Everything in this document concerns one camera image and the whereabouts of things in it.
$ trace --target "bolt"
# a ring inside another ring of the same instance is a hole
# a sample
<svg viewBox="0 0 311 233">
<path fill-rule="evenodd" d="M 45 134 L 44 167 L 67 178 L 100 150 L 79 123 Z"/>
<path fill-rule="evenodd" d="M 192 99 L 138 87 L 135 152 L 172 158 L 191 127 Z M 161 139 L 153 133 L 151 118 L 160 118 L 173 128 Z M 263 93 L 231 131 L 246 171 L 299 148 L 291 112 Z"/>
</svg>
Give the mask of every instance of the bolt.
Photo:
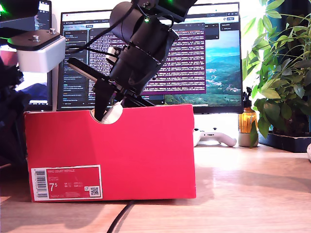
<svg viewBox="0 0 311 233">
<path fill-rule="evenodd" d="M 50 34 L 56 34 L 55 28 L 50 28 Z"/>
<path fill-rule="evenodd" d="M 38 35 L 33 35 L 33 41 L 34 42 L 41 42 Z"/>
</svg>

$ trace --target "desk surface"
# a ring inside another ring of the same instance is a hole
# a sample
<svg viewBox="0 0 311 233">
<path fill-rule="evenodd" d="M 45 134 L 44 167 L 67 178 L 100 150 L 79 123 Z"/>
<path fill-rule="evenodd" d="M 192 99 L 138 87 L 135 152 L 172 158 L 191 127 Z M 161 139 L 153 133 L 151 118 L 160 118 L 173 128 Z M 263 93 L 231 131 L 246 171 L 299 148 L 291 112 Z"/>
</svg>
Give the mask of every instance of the desk surface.
<svg viewBox="0 0 311 233">
<path fill-rule="evenodd" d="M 115 232 L 311 232 L 307 154 L 199 146 L 195 162 L 197 199 L 139 201 Z M 5 168 L 0 175 L 1 232 L 102 233 L 126 204 L 31 203 L 26 172 Z"/>
</svg>

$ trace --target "monitor screen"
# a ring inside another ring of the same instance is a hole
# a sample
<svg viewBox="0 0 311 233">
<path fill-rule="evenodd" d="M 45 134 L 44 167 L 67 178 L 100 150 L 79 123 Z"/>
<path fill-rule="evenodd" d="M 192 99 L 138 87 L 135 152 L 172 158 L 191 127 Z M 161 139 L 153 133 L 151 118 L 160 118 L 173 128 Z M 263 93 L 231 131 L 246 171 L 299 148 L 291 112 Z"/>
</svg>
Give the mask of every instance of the monitor screen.
<svg viewBox="0 0 311 233">
<path fill-rule="evenodd" d="M 14 28 L 25 31 L 49 30 L 52 27 L 51 1 L 42 0 L 35 17 L 29 17 L 0 24 L 1 28 Z M 1 46 L 1 53 L 12 53 L 16 50 L 9 46 Z M 23 72 L 23 82 L 16 88 L 31 95 L 28 111 L 52 110 L 52 73 Z"/>
<path fill-rule="evenodd" d="M 61 33 L 67 45 L 83 45 L 109 27 L 111 11 L 63 13 Z M 161 19 L 165 24 L 169 20 Z M 191 103 L 194 112 L 242 112 L 241 26 L 238 3 L 200 4 L 173 29 L 180 36 L 166 64 L 146 86 L 143 97 L 157 105 Z M 109 33 L 91 48 L 107 51 L 124 43 Z M 108 75 L 105 56 L 83 51 L 72 55 Z M 93 81 L 60 65 L 58 110 L 92 109 Z"/>
</svg>

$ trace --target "barcode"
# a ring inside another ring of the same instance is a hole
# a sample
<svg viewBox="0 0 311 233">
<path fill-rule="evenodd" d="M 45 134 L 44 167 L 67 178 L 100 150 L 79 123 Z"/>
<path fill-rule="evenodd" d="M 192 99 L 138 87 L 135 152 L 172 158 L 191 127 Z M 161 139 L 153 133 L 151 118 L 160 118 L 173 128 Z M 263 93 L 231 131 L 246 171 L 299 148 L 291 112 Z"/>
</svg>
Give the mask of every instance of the barcode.
<svg viewBox="0 0 311 233">
<path fill-rule="evenodd" d="M 100 197 L 99 186 L 94 186 L 89 188 L 90 197 Z"/>
<path fill-rule="evenodd" d="M 37 198 L 48 198 L 48 182 L 45 170 L 35 171 L 35 195 Z"/>
</svg>

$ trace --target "plant pot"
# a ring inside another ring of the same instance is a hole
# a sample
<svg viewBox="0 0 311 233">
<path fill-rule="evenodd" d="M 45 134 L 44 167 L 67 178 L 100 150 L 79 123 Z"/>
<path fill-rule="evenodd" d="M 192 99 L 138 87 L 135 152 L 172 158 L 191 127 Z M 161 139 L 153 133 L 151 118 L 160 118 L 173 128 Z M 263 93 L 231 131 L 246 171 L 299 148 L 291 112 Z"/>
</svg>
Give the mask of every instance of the plant pot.
<svg viewBox="0 0 311 233">
<path fill-rule="evenodd" d="M 311 144 L 311 137 L 289 137 L 274 134 L 270 131 L 267 138 L 259 133 L 259 143 L 294 153 L 306 153 L 308 145 Z"/>
</svg>

